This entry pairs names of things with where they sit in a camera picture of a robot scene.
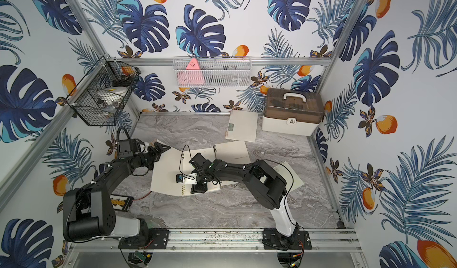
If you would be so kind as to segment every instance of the brown lid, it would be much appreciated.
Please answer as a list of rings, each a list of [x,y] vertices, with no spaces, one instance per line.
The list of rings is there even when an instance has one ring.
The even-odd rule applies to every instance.
[[[287,120],[294,117],[298,122],[320,123],[323,105],[320,94],[269,88],[263,115]]]

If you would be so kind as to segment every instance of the black wire basket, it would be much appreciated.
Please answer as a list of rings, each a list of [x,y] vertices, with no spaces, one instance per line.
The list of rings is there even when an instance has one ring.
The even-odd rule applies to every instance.
[[[98,72],[84,92],[70,106],[90,127],[115,126],[141,72],[138,68],[124,62],[106,61],[104,57],[98,60],[84,78],[91,71]],[[67,100],[75,93],[78,85],[67,96]]]

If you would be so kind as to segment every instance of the black bracket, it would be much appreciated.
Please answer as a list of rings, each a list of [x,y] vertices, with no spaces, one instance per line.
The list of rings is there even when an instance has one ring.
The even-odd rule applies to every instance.
[[[291,237],[285,237],[274,228],[266,228],[263,230],[263,248],[266,250],[301,250],[299,240],[303,243],[305,250],[312,249],[311,240],[309,239],[309,233],[307,231],[297,231],[297,237],[295,241],[291,241]]]
[[[152,243],[145,248],[147,249],[166,249],[169,237],[169,230],[165,228],[150,228],[149,229],[149,241],[153,240]]]
[[[169,231],[165,228],[148,228],[146,221],[140,219],[140,232],[137,236],[119,241],[119,249],[166,249]]]

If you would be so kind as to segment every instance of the gray marble surface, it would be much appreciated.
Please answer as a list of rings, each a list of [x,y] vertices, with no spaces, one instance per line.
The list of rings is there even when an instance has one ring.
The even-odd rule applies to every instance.
[[[154,139],[181,150],[211,147],[229,142],[225,131],[229,116],[141,116],[133,137],[144,142]],[[317,171],[305,136],[265,132],[259,117],[255,143],[246,142],[251,161],[258,158],[287,161],[304,185],[289,193],[293,217],[304,228],[336,228],[331,206]],[[151,173],[144,177],[129,176],[116,189],[116,194],[140,197],[151,185]],[[265,228],[275,227],[268,209],[256,202],[246,186],[222,186],[220,191],[176,197],[152,192],[135,201],[122,216],[141,217],[151,227],[169,228]]]

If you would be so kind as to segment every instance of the spiral notebook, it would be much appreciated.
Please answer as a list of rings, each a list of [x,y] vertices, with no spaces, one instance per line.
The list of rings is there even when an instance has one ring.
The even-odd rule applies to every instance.
[[[233,142],[226,142],[216,144],[210,148],[204,149],[195,149],[190,151],[190,155],[192,157],[195,154],[200,153],[203,157],[208,159],[209,161],[214,161],[215,159],[223,160],[227,163],[234,163],[234,164],[249,164],[251,163],[251,159],[249,158],[248,149],[246,148],[246,143],[244,141],[233,141]],[[182,153],[182,162],[181,162],[181,170],[183,173],[187,174],[194,170],[193,166],[189,163],[191,158],[189,156],[189,151],[184,151]],[[230,185],[236,184],[236,182],[232,181],[222,181],[221,185]]]
[[[183,184],[176,182],[176,175],[179,172],[179,161],[181,158],[181,151],[175,148],[162,153],[160,160],[154,164],[152,171],[151,180],[151,191],[171,195],[171,196],[190,196],[192,184]],[[219,184],[213,185],[211,182],[208,183],[208,191],[213,192],[221,189]]]

